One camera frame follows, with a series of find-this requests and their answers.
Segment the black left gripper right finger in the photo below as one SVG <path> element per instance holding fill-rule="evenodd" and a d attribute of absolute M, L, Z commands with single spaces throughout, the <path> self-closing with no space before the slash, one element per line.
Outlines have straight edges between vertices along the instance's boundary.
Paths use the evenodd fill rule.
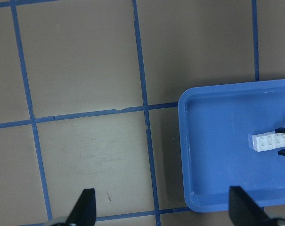
<path fill-rule="evenodd" d="M 280 226 L 280 218 L 270 218 L 240 186 L 229 187 L 229 218 L 235 226 Z"/>

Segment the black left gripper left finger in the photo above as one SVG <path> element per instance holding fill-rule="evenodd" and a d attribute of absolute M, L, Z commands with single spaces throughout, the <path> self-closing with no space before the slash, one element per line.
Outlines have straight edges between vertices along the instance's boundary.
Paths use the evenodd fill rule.
<path fill-rule="evenodd" d="M 84 189 L 69 214 L 68 226 L 94 226 L 96 222 L 96 196 L 95 189 Z"/>

